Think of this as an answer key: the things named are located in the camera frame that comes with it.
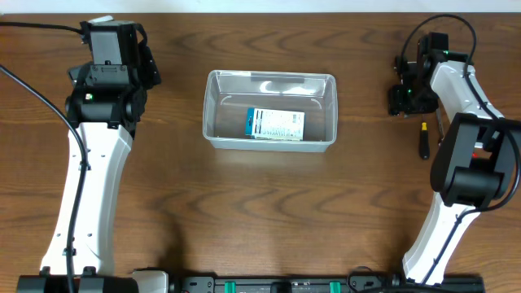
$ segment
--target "yellow and black screwdriver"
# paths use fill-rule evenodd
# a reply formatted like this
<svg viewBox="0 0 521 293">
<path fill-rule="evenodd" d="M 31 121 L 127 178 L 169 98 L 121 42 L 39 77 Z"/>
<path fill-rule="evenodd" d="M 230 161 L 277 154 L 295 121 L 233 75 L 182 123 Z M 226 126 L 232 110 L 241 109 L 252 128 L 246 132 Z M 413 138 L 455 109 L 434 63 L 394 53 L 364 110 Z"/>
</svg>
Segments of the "yellow and black screwdriver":
<svg viewBox="0 0 521 293">
<path fill-rule="evenodd" d="M 427 130 L 427 122 L 423 119 L 422 115 L 422 128 L 420 129 L 420 144 L 419 144 L 420 158 L 429 160 L 431 156 L 431 150 L 429 149 L 429 131 Z"/>
</svg>

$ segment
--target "screwdriver handle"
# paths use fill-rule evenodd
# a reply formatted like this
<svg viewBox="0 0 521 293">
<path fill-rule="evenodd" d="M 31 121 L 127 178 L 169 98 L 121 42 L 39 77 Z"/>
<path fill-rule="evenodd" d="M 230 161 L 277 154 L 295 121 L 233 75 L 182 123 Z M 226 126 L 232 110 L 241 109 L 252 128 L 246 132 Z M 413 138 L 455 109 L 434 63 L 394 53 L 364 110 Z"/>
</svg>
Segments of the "screwdriver handle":
<svg viewBox="0 0 521 293">
<path fill-rule="evenodd" d="M 429 149 L 429 131 L 427 130 L 427 122 L 422 122 L 422 129 L 420 130 L 420 158 L 429 160 L 431 150 Z"/>
</svg>

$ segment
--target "white label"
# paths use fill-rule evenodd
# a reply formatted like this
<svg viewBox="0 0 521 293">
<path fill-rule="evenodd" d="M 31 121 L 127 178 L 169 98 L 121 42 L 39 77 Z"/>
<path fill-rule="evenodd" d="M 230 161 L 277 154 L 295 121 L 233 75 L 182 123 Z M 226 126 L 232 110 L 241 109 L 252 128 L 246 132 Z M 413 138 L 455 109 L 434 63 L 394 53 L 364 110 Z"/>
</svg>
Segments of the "white label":
<svg viewBox="0 0 521 293">
<path fill-rule="evenodd" d="M 302 140 L 304 113 L 255 109 L 252 136 L 255 139 Z"/>
</svg>

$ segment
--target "black handle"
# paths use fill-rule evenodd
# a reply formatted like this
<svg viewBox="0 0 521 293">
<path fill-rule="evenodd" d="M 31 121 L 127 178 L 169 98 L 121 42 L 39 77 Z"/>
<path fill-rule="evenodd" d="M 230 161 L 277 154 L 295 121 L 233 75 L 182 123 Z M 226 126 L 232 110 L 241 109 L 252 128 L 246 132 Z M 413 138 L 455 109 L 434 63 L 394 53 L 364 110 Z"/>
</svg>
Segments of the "black handle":
<svg viewBox="0 0 521 293">
<path fill-rule="evenodd" d="M 420 158 L 429 160 L 431 156 L 431 150 L 429 149 L 429 131 L 427 130 L 427 123 L 422 122 L 422 129 L 420 130 L 420 145 L 419 145 Z"/>
</svg>

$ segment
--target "table surface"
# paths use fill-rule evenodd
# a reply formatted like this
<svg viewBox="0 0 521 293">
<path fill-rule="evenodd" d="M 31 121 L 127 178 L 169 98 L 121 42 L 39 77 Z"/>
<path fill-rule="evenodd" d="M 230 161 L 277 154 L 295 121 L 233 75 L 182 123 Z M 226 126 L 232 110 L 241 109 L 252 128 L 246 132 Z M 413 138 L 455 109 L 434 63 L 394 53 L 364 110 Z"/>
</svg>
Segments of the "table surface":
<svg viewBox="0 0 521 293">
<path fill-rule="evenodd" d="M 5 15 L 66 24 L 100 15 Z M 521 119 L 521 15 L 464 15 L 479 44 L 479 83 Z M 116 15 L 143 24 L 163 84 L 149 92 L 116 209 L 116 273 L 161 266 L 179 275 L 346 275 L 400 268 L 427 216 L 432 159 L 418 157 L 419 117 L 387 115 L 394 56 L 426 14 Z M 471 36 L 455 20 L 451 50 Z M 409 50 L 412 56 L 414 46 Z M 74 33 L 0 30 L 0 63 L 63 108 L 68 68 L 90 61 Z M 213 69 L 332 74 L 338 138 L 324 154 L 215 150 L 202 133 Z M 36 98 L 0 76 L 0 291 L 36 274 L 50 243 L 68 165 L 67 130 Z M 431 151 L 436 152 L 436 118 Z M 493 292 L 521 287 L 521 198 L 479 217 L 448 273 L 479 273 Z"/>
</svg>

